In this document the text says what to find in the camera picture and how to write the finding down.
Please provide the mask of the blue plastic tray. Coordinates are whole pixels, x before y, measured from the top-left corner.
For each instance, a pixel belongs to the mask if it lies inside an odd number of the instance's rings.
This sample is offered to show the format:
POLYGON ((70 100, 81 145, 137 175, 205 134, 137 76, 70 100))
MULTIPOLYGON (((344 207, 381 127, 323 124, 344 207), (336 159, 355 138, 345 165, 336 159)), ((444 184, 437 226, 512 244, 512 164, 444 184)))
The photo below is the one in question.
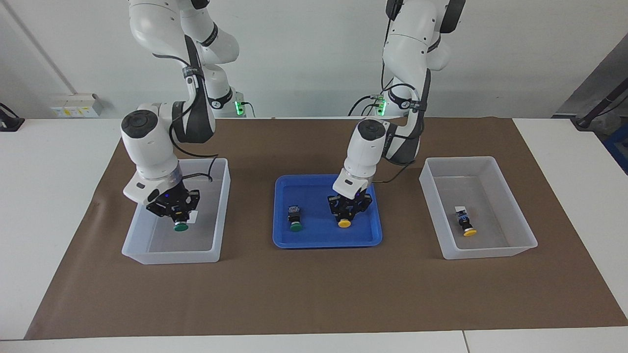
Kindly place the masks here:
POLYGON ((348 228, 340 228, 330 212, 327 198, 336 195, 332 184, 337 175, 283 175, 276 180, 273 208, 273 243, 282 249, 365 248, 378 246, 383 231, 374 185, 367 192, 372 203, 359 213, 348 228), (291 232, 290 205, 301 208, 303 229, 291 232))

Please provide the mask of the translucent white plastic box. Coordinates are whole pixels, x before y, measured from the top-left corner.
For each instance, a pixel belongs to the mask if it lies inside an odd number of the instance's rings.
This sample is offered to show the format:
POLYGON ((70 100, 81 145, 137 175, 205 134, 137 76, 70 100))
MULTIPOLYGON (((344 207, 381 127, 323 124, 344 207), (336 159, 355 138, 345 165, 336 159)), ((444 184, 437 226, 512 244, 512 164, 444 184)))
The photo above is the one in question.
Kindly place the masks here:
POLYGON ((231 184, 229 163, 225 158, 182 159, 184 175, 210 174, 186 179, 188 190, 199 190, 198 217, 183 232, 173 230, 168 217, 158 217, 138 204, 124 241, 123 255, 145 265, 215 263, 220 258, 231 184))
POLYGON ((509 257, 538 245, 496 159, 427 158, 419 182, 445 259, 509 257), (464 237, 455 206, 477 234, 464 237))

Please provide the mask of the brown table mat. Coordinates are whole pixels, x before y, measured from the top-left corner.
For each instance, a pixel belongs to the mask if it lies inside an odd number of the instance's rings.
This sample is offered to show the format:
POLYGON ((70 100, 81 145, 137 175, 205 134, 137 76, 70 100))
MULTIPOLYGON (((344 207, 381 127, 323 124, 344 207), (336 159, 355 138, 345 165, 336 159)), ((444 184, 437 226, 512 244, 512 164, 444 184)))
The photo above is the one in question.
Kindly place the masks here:
POLYGON ((511 119, 429 118, 418 162, 377 185, 383 241, 280 250, 281 175, 336 174, 355 122, 220 120, 192 149, 226 158, 231 187, 217 263, 143 265, 121 253, 135 166, 119 143, 25 338, 343 333, 628 326, 511 119), (538 246, 446 260, 418 181, 427 157, 492 156, 538 246))

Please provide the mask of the black stand with pole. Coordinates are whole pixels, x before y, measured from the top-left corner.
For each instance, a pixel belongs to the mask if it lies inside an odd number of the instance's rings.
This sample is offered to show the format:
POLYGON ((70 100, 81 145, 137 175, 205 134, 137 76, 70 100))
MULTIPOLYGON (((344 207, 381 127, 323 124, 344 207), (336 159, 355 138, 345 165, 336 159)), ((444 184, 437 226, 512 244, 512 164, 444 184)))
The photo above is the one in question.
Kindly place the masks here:
POLYGON ((598 102, 587 114, 582 116, 581 118, 575 118, 572 120, 572 123, 577 129, 584 130, 588 129, 593 122, 594 119, 603 116, 604 114, 610 113, 613 110, 617 109, 617 107, 621 106, 621 104, 628 99, 628 96, 625 96, 623 100, 619 103, 615 103, 615 101, 622 96, 628 90, 628 76, 622 80, 621 83, 617 85, 608 95, 606 95, 600 102, 598 102))

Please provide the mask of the dark grey panel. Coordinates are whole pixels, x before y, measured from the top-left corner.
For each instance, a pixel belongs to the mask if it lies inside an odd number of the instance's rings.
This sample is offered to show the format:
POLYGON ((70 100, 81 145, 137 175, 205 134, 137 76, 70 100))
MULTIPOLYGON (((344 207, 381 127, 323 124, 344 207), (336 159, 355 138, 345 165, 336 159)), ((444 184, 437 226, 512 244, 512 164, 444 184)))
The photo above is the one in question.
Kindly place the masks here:
POLYGON ((552 118, 586 114, 626 78, 628 78, 628 37, 623 38, 597 65, 552 118))

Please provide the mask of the blue crate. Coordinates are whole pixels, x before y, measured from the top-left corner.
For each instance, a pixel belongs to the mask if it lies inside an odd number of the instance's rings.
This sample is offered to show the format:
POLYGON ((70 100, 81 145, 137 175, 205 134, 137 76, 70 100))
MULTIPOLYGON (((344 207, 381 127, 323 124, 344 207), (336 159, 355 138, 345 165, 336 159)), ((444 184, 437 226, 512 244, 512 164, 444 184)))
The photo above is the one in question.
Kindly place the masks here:
POLYGON ((628 175, 628 135, 613 134, 606 138, 603 145, 617 165, 628 175))

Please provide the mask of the white wall socket strip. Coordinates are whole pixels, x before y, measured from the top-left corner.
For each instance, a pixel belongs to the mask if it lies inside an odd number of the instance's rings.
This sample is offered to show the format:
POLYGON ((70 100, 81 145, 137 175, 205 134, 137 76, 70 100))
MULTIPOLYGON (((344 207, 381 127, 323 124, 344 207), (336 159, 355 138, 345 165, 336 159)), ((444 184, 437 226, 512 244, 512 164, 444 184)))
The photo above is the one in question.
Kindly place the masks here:
POLYGON ((52 95, 49 108, 57 118, 100 118, 104 110, 96 94, 52 95))

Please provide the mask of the black clamp mount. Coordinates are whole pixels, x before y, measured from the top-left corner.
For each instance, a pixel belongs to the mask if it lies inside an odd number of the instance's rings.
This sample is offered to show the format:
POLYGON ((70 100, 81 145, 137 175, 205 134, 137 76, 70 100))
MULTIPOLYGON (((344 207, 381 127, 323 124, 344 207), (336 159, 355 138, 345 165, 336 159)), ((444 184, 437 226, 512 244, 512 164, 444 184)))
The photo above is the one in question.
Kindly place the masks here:
POLYGON ((21 118, 7 105, 0 102, 0 132, 16 132, 24 122, 25 118, 21 118))

